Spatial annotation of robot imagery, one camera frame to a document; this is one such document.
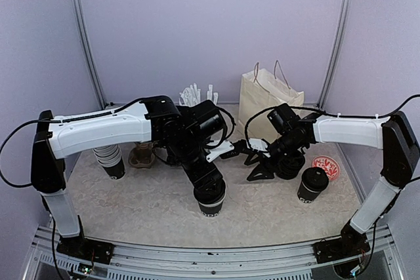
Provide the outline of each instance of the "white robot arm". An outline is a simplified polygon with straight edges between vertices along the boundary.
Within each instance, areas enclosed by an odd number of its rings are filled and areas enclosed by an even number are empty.
[[[166,96],[156,96],[83,115],[53,117],[51,111],[44,111],[39,119],[47,122],[37,126],[31,183],[42,195],[56,222],[60,234],[59,252],[82,259],[93,251],[112,252],[111,244],[98,244],[84,238],[83,227],[66,189],[64,158],[81,151],[93,149],[110,178],[119,179],[125,174],[125,168],[118,144],[158,142],[184,168],[201,211],[214,216],[222,207],[226,184],[213,160],[233,147],[225,141],[226,123],[211,101],[187,108],[175,106]],[[208,139],[220,130],[220,142],[209,143]],[[108,256],[101,261],[109,263]]]
[[[222,158],[239,153],[248,153],[249,158],[258,155],[248,164],[259,162],[248,180],[274,178],[275,174],[282,177],[282,160],[290,159],[294,152],[302,155],[298,150],[303,151],[310,144],[338,142],[383,150],[381,177],[342,229],[341,238],[314,245],[319,263],[356,256],[362,250],[367,252],[366,231],[393,206],[399,193],[410,182],[419,160],[420,147],[407,117],[398,111],[383,119],[330,117],[319,113],[301,119],[287,104],[274,108],[267,117],[281,134],[280,138],[271,144],[260,142],[258,150],[249,149],[253,145],[248,139],[244,149],[242,140],[241,146],[234,144],[235,151],[222,155]]]

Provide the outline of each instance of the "white paper bag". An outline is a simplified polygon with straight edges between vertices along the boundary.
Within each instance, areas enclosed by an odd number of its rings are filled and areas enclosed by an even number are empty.
[[[259,69],[259,63],[257,63],[253,71],[242,75],[238,121],[242,132],[244,132],[248,119],[265,108],[283,103],[288,103],[290,106],[303,105],[304,92],[296,92],[287,84],[286,80],[284,83],[277,79],[275,73],[275,66],[273,74],[266,69]],[[249,124],[248,135],[250,138],[263,138],[268,142],[277,139],[278,133],[268,120],[268,113],[269,111],[261,114]]]

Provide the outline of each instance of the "speckled surface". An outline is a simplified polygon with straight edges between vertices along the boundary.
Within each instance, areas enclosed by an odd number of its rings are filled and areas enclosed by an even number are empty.
[[[237,106],[226,106],[237,114]],[[232,140],[242,138],[236,131]],[[253,167],[245,156],[217,159],[228,186],[222,211],[204,217],[192,185],[180,167],[157,161],[151,169],[132,169],[127,157],[133,144],[121,145],[127,173],[110,180],[92,151],[81,154],[68,187],[85,234],[114,241],[171,247],[254,247],[308,241],[339,234],[359,206],[335,145],[317,144],[306,153],[310,167],[317,155],[339,162],[340,177],[313,202],[297,198],[301,175],[247,182]]]

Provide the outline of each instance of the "red sticker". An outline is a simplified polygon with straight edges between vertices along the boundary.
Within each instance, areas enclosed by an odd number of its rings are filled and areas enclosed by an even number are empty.
[[[312,160],[312,167],[320,167],[327,173],[329,180],[336,180],[340,175],[340,166],[332,158],[321,155]]]

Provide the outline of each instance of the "purple wall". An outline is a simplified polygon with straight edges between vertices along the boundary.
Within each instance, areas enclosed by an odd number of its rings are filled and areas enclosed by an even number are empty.
[[[71,0],[0,0],[0,141],[42,110],[81,113],[98,108],[87,75]],[[34,128],[12,138],[1,170],[14,183],[30,180]],[[68,161],[68,169],[75,159]],[[33,188],[0,182],[0,278],[17,279],[32,237],[45,222]]]
[[[280,59],[292,87],[316,102],[341,0],[82,0],[109,101],[209,83],[237,102],[240,75]]]
[[[327,110],[388,113],[420,92],[419,0],[352,0]],[[420,138],[420,100],[403,111]],[[380,151],[344,146],[365,191],[379,177]],[[420,175],[420,165],[415,176]],[[388,215],[408,279],[420,274],[420,182],[409,185]]]

